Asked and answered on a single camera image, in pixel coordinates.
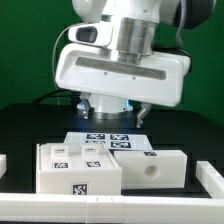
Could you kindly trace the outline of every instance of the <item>black table surface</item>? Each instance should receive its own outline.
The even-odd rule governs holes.
[[[82,119],[70,106],[14,104],[0,111],[0,154],[7,155],[0,192],[35,193],[36,144],[62,143],[71,131],[144,134],[154,149],[181,149],[188,156],[184,189],[126,190],[123,195],[209,197],[195,177],[197,161],[209,161],[224,175],[224,131],[197,113],[152,111],[137,129],[132,119]]]

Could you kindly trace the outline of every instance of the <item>white block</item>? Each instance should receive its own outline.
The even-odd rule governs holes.
[[[224,178],[209,162],[197,162],[196,177],[212,198],[224,199]]]
[[[112,150],[152,150],[146,135],[69,132],[65,144],[99,143]]]
[[[116,151],[122,189],[183,188],[187,156],[179,150]]]
[[[0,155],[0,178],[4,175],[6,172],[6,155]]]
[[[68,156],[69,156],[69,146],[62,144],[51,145],[52,158],[64,158]]]
[[[55,144],[37,147],[37,193],[121,194],[122,170],[104,145],[58,144],[58,148],[68,148],[68,157],[52,157],[52,146],[56,147]],[[95,153],[87,152],[93,148]]]
[[[223,224],[224,200],[0,194],[0,221]]]

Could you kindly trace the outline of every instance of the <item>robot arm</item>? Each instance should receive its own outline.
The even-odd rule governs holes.
[[[184,19],[184,25],[193,28],[202,20],[190,20],[190,15],[203,14],[204,21],[215,3],[215,0],[73,0],[75,11],[86,25],[69,30],[69,39],[74,43],[61,53],[56,83],[61,88],[88,93],[84,94],[88,95],[85,102],[99,117],[102,114],[120,117],[117,115],[130,111],[127,100],[143,103],[144,113],[140,114],[144,116],[150,108],[146,104],[177,105],[191,60],[187,54],[152,49],[157,25],[160,22],[175,25]]]

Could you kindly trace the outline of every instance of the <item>gray metal cylinder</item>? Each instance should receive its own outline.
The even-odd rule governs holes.
[[[113,24],[112,42],[108,59],[112,61],[139,64],[142,55],[151,55],[156,24],[115,16],[103,16],[103,21]]]

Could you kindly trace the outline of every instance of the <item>circular hole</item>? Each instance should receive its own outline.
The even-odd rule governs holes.
[[[149,177],[155,177],[158,173],[158,168],[156,166],[148,166],[145,169],[145,175]]]

